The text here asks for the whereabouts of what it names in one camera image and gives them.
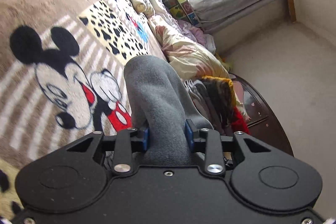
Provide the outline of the brown Mickey Mouse blanket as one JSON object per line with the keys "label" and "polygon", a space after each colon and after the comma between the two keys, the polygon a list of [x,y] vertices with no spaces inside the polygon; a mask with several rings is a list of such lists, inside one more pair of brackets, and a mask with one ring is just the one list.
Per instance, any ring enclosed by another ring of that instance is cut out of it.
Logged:
{"label": "brown Mickey Mouse blanket", "polygon": [[23,166],[130,125],[123,68],[139,55],[163,57],[130,0],[1,0],[1,218],[21,210]]}

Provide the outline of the pink cream floral pillow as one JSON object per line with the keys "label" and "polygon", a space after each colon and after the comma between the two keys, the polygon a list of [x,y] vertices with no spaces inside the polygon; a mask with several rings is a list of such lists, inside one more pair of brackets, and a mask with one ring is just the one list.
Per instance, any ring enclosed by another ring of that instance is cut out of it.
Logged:
{"label": "pink cream floral pillow", "polygon": [[182,35],[161,16],[152,16],[149,26],[169,64],[182,80],[203,76],[229,77],[228,71],[210,51]]}

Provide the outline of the cream rolled bolster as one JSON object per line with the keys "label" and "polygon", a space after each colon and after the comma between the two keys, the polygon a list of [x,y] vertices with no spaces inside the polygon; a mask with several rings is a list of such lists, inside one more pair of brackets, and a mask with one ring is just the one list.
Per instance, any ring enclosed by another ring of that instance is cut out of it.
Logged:
{"label": "cream rolled bolster", "polygon": [[147,18],[155,15],[155,10],[150,0],[131,0],[133,8],[138,13],[143,13]]}

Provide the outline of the dark wooden chair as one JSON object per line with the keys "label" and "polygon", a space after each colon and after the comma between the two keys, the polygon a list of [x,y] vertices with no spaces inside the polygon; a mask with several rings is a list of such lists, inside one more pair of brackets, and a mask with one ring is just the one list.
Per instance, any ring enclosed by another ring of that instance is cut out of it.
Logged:
{"label": "dark wooden chair", "polygon": [[243,78],[235,74],[230,77],[248,115],[247,126],[251,135],[292,156],[289,139],[266,100]]}

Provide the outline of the pile of folded clothes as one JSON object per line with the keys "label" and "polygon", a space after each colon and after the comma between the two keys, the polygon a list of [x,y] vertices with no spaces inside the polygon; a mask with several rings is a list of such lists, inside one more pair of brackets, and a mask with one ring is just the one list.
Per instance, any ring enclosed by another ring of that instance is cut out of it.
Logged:
{"label": "pile of folded clothes", "polygon": [[231,79],[204,76],[185,80],[183,84],[198,112],[221,135],[231,136],[236,131],[250,134],[247,126],[249,116]]}

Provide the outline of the grey fleece sweatpants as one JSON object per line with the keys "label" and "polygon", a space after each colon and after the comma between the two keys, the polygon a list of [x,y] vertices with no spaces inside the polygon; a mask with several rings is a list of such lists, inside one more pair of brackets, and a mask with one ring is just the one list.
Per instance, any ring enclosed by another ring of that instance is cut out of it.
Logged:
{"label": "grey fleece sweatpants", "polygon": [[191,153],[185,137],[186,120],[198,128],[210,122],[194,106],[173,67],[158,57],[136,56],[124,67],[123,76],[134,128],[149,126],[149,148],[137,154],[140,165],[188,166],[204,159]]}

